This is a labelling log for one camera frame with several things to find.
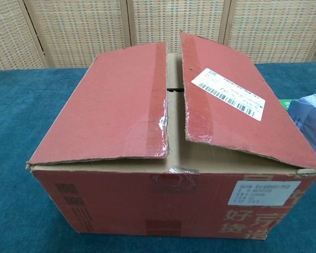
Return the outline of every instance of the teal carpet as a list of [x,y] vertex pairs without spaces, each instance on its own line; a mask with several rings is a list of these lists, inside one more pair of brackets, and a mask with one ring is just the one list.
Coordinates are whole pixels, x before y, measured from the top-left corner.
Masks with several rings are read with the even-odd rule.
[[[257,67],[281,99],[316,89],[316,62]],[[266,241],[75,233],[24,168],[85,71],[0,71],[0,252],[316,252],[316,182]]]

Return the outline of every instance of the cardboard box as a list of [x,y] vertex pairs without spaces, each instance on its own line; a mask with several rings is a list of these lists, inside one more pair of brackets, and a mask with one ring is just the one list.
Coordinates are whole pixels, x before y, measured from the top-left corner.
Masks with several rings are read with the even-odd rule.
[[[245,55],[182,45],[183,71],[170,54],[167,78],[164,43],[98,56],[31,157],[75,231],[265,239],[316,178],[316,154]],[[264,98],[262,119],[193,84],[206,67]]]

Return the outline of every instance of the woven folding screen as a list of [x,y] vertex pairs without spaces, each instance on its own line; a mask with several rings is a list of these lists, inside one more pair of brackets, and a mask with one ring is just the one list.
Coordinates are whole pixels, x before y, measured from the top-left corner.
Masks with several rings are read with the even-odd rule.
[[124,0],[25,2],[53,67],[88,67],[98,53],[130,46]]
[[0,70],[43,67],[40,45],[25,17],[17,0],[0,0]]
[[224,43],[255,62],[310,60],[316,0],[232,0]]
[[132,45],[166,41],[169,52],[179,53],[180,30],[218,41],[224,2],[129,0]]

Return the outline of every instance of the plastic bag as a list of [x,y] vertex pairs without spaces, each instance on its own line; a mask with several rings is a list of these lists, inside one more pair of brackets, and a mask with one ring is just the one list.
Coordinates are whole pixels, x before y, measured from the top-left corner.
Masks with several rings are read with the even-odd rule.
[[316,152],[316,94],[292,101],[288,113]]

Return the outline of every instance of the label on box side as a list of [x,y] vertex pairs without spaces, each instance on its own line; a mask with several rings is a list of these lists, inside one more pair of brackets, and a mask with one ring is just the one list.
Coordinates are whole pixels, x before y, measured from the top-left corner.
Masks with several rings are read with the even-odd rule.
[[283,206],[301,181],[238,181],[229,206]]
[[206,68],[192,83],[223,102],[261,121],[265,100]]

